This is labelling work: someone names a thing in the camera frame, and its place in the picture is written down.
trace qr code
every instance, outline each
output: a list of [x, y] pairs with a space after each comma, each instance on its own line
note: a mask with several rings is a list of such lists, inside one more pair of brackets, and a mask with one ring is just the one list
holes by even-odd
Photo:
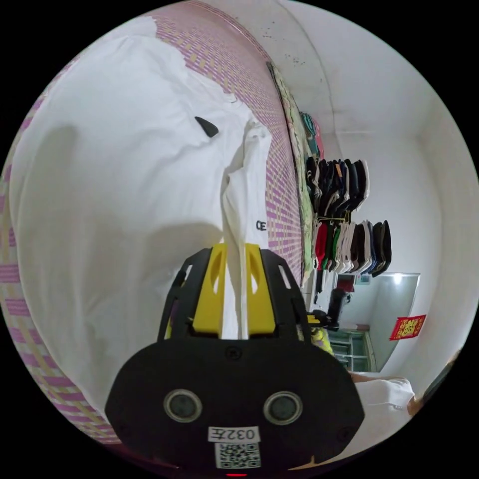
[[252, 469], [261, 467], [259, 444], [215, 443], [218, 469]]

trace person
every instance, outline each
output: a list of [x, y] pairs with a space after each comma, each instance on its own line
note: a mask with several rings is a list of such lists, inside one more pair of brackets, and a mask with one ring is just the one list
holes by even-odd
[[350, 371], [365, 413], [358, 432], [341, 454], [319, 464], [311, 458], [310, 463], [295, 469], [317, 467], [346, 459], [394, 435], [424, 407], [454, 365], [460, 351], [449, 360], [441, 374], [420, 398], [416, 397], [411, 383], [405, 378], [369, 377]]

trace white wall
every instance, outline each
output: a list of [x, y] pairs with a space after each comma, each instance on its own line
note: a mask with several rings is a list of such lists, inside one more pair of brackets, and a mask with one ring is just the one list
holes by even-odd
[[354, 286], [351, 302], [346, 304], [341, 312], [340, 326], [344, 324], [370, 324], [380, 281], [372, 280], [370, 284]]
[[321, 62], [301, 24], [280, 2], [201, 1], [224, 11], [244, 26], [281, 71], [299, 109], [320, 115], [322, 132], [334, 132], [329, 89]]
[[398, 370], [418, 393], [464, 344], [479, 301], [478, 177], [459, 128], [439, 97], [420, 143], [441, 196], [443, 253], [433, 304]]
[[[299, 1], [278, 1], [301, 23], [321, 59], [337, 132], [418, 133], [434, 91], [404, 57], [349, 20]], [[327, 109], [309, 113], [329, 122]]]
[[[418, 143], [385, 135], [339, 134], [344, 158], [368, 163], [371, 193], [353, 221], [387, 220], [392, 261], [388, 272], [419, 273], [421, 281], [411, 314], [427, 314], [441, 261], [441, 208], [433, 177]], [[417, 338], [398, 342], [383, 373], [394, 374]]]
[[202, 0], [242, 24], [323, 134], [417, 134], [433, 97], [422, 75], [362, 27], [292, 0]]
[[373, 279], [373, 282], [375, 281], [379, 284], [379, 288], [376, 302], [371, 311], [369, 336], [376, 365], [381, 370], [400, 343], [390, 341], [389, 338], [397, 318], [409, 315], [418, 278], [417, 276], [405, 276], [400, 284], [395, 284], [392, 276], [379, 276]]

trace green cloth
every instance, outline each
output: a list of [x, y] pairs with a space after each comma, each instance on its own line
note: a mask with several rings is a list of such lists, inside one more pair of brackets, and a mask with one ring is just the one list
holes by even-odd
[[303, 271], [301, 283], [305, 284], [314, 270], [314, 245], [313, 245], [313, 208], [306, 184], [305, 160], [311, 156], [306, 129], [301, 118], [301, 113], [294, 101], [284, 78], [272, 62], [267, 63], [273, 80], [278, 89], [288, 123], [289, 138], [293, 150], [296, 179], [298, 182], [299, 213], [301, 217]]

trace red poster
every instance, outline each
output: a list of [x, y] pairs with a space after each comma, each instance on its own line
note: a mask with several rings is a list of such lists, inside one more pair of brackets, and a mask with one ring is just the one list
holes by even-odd
[[389, 340], [398, 341], [399, 339], [415, 338], [421, 331], [425, 319], [425, 314], [412, 318], [398, 318]]

